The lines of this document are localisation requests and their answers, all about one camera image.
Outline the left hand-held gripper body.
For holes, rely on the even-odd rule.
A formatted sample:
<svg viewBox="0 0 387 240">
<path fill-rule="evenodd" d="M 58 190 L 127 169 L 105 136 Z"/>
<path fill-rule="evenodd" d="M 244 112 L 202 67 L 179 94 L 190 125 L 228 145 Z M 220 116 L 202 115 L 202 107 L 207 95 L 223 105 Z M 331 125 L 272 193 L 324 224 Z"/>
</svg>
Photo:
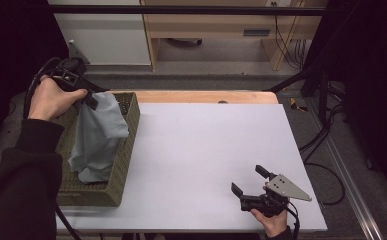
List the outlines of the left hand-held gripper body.
<svg viewBox="0 0 387 240">
<path fill-rule="evenodd" d="M 86 89 L 91 91 L 88 81 L 84 78 L 87 65 L 90 60 L 78 48 L 74 40 L 68 42 L 69 57 L 60 60 L 55 67 L 47 72 L 47 75 L 56 81 L 64 91 Z"/>
</svg>

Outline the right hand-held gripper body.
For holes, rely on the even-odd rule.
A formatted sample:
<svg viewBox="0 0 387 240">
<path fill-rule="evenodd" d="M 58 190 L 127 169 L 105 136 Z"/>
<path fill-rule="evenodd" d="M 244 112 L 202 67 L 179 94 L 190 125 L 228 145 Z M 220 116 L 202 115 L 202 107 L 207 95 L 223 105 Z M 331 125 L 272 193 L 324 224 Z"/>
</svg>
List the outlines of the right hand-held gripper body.
<svg viewBox="0 0 387 240">
<path fill-rule="evenodd" d="M 239 190 L 242 211 L 256 209 L 266 217 L 273 217 L 287 209 L 290 199 L 312 200 L 309 194 L 284 175 L 264 173 L 263 177 L 269 180 L 265 186 L 264 194 L 259 196 L 245 195 L 242 190 Z"/>
</svg>

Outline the grey-blue cloth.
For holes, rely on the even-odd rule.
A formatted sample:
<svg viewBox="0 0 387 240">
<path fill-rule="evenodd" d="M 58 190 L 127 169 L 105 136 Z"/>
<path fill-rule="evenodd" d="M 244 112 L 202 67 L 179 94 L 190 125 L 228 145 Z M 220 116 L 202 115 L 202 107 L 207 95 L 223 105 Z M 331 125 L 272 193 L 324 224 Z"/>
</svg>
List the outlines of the grey-blue cloth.
<svg viewBox="0 0 387 240">
<path fill-rule="evenodd" d="M 108 92 L 94 93 L 95 110 L 80 108 L 75 143 L 68 159 L 70 170 L 83 184 L 107 182 L 120 141 L 129 136 L 129 127 L 116 97 Z"/>
</svg>

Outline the olive woven basket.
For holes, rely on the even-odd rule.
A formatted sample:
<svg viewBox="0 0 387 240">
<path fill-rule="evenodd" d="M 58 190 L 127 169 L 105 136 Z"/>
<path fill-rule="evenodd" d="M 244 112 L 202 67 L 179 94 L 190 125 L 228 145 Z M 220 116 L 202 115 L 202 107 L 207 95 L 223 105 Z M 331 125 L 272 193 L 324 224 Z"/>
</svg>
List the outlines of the olive woven basket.
<svg viewBox="0 0 387 240">
<path fill-rule="evenodd" d="M 63 157 L 62 183 L 57 196 L 60 206 L 118 207 L 121 204 L 132 150 L 140 119 L 140 109 L 134 92 L 115 93 L 121 113 L 128 124 L 129 135 L 121 140 L 114 153 L 114 161 L 108 182 L 84 184 L 76 172 L 70 170 L 69 158 L 75 143 L 77 110 L 71 107 L 55 120 L 65 128 L 58 143 L 57 152 Z"/>
</svg>

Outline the person's right hand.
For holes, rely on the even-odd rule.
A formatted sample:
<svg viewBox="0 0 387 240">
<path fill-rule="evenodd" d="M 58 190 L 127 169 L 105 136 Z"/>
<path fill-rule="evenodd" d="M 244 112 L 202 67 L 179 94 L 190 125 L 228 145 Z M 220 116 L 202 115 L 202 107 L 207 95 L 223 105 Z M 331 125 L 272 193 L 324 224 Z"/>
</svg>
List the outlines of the person's right hand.
<svg viewBox="0 0 387 240">
<path fill-rule="evenodd" d="M 264 231 L 270 229 L 281 229 L 283 230 L 287 227 L 287 211 L 283 210 L 280 214 L 266 217 L 263 213 L 258 211 L 257 209 L 251 209 L 251 214 L 255 217 L 255 219 L 263 226 Z"/>
</svg>

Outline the person's left hand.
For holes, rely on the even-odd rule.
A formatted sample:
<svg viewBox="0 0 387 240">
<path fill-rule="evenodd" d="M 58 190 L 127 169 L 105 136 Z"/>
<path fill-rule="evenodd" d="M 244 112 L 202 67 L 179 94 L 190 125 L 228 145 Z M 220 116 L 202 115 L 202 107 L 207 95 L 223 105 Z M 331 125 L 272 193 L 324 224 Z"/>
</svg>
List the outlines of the person's left hand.
<svg viewBox="0 0 387 240">
<path fill-rule="evenodd" d="M 31 98 L 28 118 L 50 121 L 65 113 L 73 103 L 86 95 L 85 89 L 65 92 L 53 79 L 43 75 Z"/>
</svg>

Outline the white cabinet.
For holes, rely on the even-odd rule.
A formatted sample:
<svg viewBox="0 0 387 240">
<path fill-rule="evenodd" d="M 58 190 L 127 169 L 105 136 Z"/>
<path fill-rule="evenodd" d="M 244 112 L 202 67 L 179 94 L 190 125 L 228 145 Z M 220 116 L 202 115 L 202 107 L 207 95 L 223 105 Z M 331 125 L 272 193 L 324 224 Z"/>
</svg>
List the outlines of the white cabinet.
<svg viewBox="0 0 387 240">
<path fill-rule="evenodd" d="M 150 65 L 141 14 L 55 14 L 66 42 L 92 65 Z"/>
</svg>

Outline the black curtain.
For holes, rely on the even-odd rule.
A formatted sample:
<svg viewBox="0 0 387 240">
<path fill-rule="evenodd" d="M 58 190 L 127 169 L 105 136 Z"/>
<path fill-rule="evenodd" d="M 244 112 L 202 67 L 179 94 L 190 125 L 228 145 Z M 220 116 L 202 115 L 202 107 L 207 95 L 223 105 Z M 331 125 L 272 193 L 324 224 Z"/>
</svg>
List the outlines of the black curtain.
<svg viewBox="0 0 387 240">
<path fill-rule="evenodd" d="M 10 99 L 25 91 L 50 58 L 68 48 L 48 0 L 0 0 L 0 127 Z"/>
<path fill-rule="evenodd" d="M 328 0 L 308 62 L 328 48 L 324 71 L 345 86 L 346 111 L 387 178 L 387 0 Z"/>
</svg>

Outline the yellow and black tool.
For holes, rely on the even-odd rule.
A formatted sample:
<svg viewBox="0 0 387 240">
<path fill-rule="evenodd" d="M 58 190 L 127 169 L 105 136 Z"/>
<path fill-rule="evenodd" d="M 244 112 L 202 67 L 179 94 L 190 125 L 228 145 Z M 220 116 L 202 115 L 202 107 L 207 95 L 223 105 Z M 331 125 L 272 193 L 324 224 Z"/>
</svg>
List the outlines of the yellow and black tool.
<svg viewBox="0 0 387 240">
<path fill-rule="evenodd" d="M 301 112 L 308 112 L 308 108 L 307 107 L 303 107 L 303 106 L 299 106 L 297 104 L 297 101 L 295 100 L 295 98 L 290 98 L 290 107 L 292 110 L 298 110 L 298 111 L 301 111 Z"/>
</svg>

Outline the black stand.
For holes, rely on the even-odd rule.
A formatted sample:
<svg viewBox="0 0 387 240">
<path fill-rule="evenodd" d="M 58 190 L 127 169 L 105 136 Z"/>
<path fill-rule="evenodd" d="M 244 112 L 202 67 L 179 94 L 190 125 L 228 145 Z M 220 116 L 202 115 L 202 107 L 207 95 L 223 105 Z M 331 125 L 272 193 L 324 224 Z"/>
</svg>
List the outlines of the black stand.
<svg viewBox="0 0 387 240">
<path fill-rule="evenodd" d="M 300 89 L 300 94 L 303 97 L 311 97 L 316 91 L 319 91 L 318 101 L 318 119 L 323 125 L 327 121 L 327 98 L 330 92 L 335 93 L 336 90 L 330 86 L 328 74 L 319 64 L 311 64 L 304 68 L 299 73 L 289 77 L 281 83 L 270 87 L 267 92 L 278 93 L 286 87 L 304 80 Z"/>
</svg>

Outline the black horizontal bar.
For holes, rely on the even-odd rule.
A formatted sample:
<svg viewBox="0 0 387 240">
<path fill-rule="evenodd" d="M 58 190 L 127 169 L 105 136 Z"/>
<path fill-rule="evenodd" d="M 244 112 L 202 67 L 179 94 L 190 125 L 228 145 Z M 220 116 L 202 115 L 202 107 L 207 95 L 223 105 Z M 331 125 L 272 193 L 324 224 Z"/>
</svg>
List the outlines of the black horizontal bar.
<svg viewBox="0 0 387 240">
<path fill-rule="evenodd" d="M 53 13 L 65 14 L 190 14 L 190 15 L 278 15 L 323 16 L 325 8 L 223 7 L 223 6 L 132 6 L 50 5 Z"/>
</svg>

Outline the wooden desk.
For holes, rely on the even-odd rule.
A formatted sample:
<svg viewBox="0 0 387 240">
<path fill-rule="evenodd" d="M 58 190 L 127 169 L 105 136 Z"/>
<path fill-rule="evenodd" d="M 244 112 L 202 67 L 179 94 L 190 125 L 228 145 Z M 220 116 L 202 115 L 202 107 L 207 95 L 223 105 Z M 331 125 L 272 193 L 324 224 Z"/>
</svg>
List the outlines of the wooden desk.
<svg viewBox="0 0 387 240">
<path fill-rule="evenodd" d="M 143 6 L 236 6 L 236 7 L 326 7 L 328 0 L 140 0 Z M 255 15 L 155 15 L 144 16 L 149 52 L 157 59 L 157 41 L 165 38 L 252 38 L 259 39 L 273 70 L 277 71 L 292 54 L 293 40 L 314 38 L 319 16 Z"/>
</svg>

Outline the metal floor rail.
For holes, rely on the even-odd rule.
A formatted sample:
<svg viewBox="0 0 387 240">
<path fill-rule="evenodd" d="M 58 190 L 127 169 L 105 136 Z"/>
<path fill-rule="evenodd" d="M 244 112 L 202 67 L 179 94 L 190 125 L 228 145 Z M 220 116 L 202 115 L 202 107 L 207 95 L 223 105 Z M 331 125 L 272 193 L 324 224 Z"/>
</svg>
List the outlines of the metal floor rail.
<svg viewBox="0 0 387 240">
<path fill-rule="evenodd" d="M 337 179 L 343 184 L 343 192 L 354 212 L 357 222 L 367 240 L 384 240 L 383 234 L 371 213 L 364 192 L 359 187 L 362 178 L 361 168 L 367 167 L 364 155 L 359 150 L 355 137 L 350 132 L 346 114 L 340 104 L 327 107 L 327 121 L 323 125 L 318 119 L 318 105 L 314 99 L 306 98 L 309 112 L 316 126 L 323 131 L 313 148 L 307 152 L 305 162 L 318 164 L 311 157 L 319 147 L 324 147 L 329 156 L 330 165 Z"/>
</svg>

